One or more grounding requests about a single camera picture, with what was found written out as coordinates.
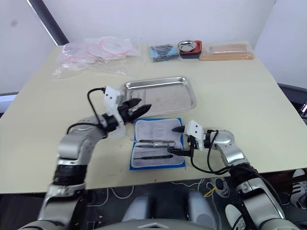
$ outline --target white cable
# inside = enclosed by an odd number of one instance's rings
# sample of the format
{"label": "white cable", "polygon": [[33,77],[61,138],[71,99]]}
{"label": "white cable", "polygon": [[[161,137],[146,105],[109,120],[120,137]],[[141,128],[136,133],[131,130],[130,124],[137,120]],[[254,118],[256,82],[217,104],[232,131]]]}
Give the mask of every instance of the white cable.
{"label": "white cable", "polygon": [[[288,195],[288,196],[290,196],[291,194],[289,194],[289,193],[286,193],[286,192],[283,192],[283,194],[286,194],[286,195]],[[286,204],[282,204],[282,205],[288,205],[290,202],[288,202],[288,203],[286,203]]]}
{"label": "white cable", "polygon": [[221,216],[220,216],[220,213],[217,211],[217,208],[216,208],[216,205],[215,205],[215,202],[214,202],[214,195],[213,195],[213,192],[211,193],[212,194],[212,203],[213,203],[213,206],[214,206],[214,209],[215,209],[215,212],[218,216],[218,219],[219,219],[219,228],[218,230],[222,230],[222,220],[221,220]]}
{"label": "white cable", "polygon": [[131,193],[128,196],[125,196],[125,197],[117,195],[113,188],[111,188],[111,190],[112,190],[114,196],[116,196],[118,199],[127,199],[127,198],[129,198],[132,195],[133,190],[134,190],[134,186],[132,186]]}
{"label": "white cable", "polygon": [[197,191],[199,191],[200,184],[202,184],[204,181],[205,181],[205,179],[201,179],[199,182],[196,182],[196,183],[193,183],[193,184],[175,183],[175,182],[172,182],[172,181],[171,181],[171,183],[172,183],[172,184],[176,184],[176,185],[182,184],[182,185],[184,185],[185,187],[192,187],[192,186],[198,184],[198,186],[197,186]]}
{"label": "white cable", "polygon": [[205,179],[201,179],[197,186],[197,191],[200,190],[200,185],[205,181]]}
{"label": "white cable", "polygon": [[100,207],[102,205],[105,205],[108,199],[109,199],[109,189],[107,188],[106,189],[106,200],[104,201],[104,203],[99,204],[99,205],[88,205],[88,207]]}
{"label": "white cable", "polygon": [[207,183],[207,188],[208,189],[212,189],[214,186],[216,186],[216,180],[222,180],[223,181],[223,188],[222,189],[219,189],[219,188],[216,188],[214,191],[221,197],[221,198],[228,198],[229,195],[230,195],[230,190],[229,190],[229,187],[228,187],[228,184],[225,180],[225,178],[223,177],[214,177],[214,178],[210,178],[210,182]]}
{"label": "white cable", "polygon": [[[214,187],[214,185],[211,184],[210,182],[207,182],[206,187],[207,187],[209,190],[211,190],[211,189]],[[213,193],[214,193],[214,190],[213,190],[209,195],[207,195],[206,197],[210,197]]]}

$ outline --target red container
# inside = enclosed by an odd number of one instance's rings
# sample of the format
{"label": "red container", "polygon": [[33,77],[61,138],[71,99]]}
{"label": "red container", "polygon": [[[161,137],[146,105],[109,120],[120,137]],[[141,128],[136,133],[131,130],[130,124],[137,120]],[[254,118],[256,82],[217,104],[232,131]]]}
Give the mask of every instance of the red container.
{"label": "red container", "polygon": [[179,51],[179,54],[188,55],[188,54],[195,54],[201,52],[201,41],[196,40],[195,42],[196,42],[196,47],[194,49],[192,49],[189,52]]}

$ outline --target white table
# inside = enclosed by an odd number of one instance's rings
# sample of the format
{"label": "white table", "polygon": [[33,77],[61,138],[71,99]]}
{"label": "white table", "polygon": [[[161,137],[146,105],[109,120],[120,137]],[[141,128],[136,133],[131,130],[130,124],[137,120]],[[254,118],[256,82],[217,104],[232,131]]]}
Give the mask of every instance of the white table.
{"label": "white table", "polygon": [[[46,191],[66,128],[92,115],[87,91],[134,80],[92,70],[52,80],[59,50],[54,50],[0,119],[0,193]],[[194,119],[203,127],[231,131],[261,173],[306,166],[307,127],[260,60],[152,63],[147,52],[144,58],[139,79],[185,76],[197,98],[195,109],[163,117],[181,117],[183,123]],[[100,113],[105,112],[100,93],[93,94],[93,101]],[[128,125],[129,137],[133,129]],[[186,168],[130,171],[131,147],[129,138],[100,141],[88,167],[87,188],[212,177],[195,170],[188,158]],[[207,169],[205,158],[206,152],[195,151],[196,164]],[[215,169],[223,167],[216,151],[211,162]]]}

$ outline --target blue case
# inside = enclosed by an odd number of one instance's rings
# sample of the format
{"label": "blue case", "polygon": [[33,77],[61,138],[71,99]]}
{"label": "blue case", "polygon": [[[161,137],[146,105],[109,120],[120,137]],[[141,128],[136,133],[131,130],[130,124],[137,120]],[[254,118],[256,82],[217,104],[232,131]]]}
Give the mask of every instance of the blue case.
{"label": "blue case", "polygon": [[[135,120],[135,123],[137,123],[138,121],[140,120],[143,120],[143,121],[156,121],[156,120],[164,120],[166,118],[139,118],[139,119],[136,119]],[[182,144],[182,147],[183,147],[183,136],[181,135],[180,137],[180,142]],[[133,146],[132,146],[132,152],[133,152],[133,148],[135,146],[136,142],[133,143]],[[182,164],[178,164],[178,165],[159,165],[159,166],[144,166],[144,167],[138,167],[138,168],[134,168],[131,164],[131,161],[132,161],[132,157],[130,158],[130,170],[145,170],[145,169],[168,169],[168,168],[181,168],[181,167],[185,167],[186,166],[186,162],[183,161]]]}

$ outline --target white wall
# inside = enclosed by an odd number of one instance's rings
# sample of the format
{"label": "white wall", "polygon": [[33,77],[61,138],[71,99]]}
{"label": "white wall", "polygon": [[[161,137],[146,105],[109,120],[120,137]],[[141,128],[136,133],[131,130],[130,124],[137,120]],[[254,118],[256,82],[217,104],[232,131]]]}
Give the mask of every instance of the white wall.
{"label": "white wall", "polygon": [[0,1],[0,45],[0,93],[18,92],[55,46],[26,0]]}
{"label": "white wall", "polygon": [[[199,39],[247,40],[254,46],[274,1],[44,0],[44,3],[70,41],[121,35],[141,37],[151,44]],[[25,0],[0,1],[0,31],[0,93],[17,92],[44,62],[54,44]]]}
{"label": "white wall", "polygon": [[255,50],[277,82],[307,88],[307,1],[277,0]]}
{"label": "white wall", "polygon": [[102,35],[146,43],[247,40],[254,46],[275,0],[44,0],[68,40]]}

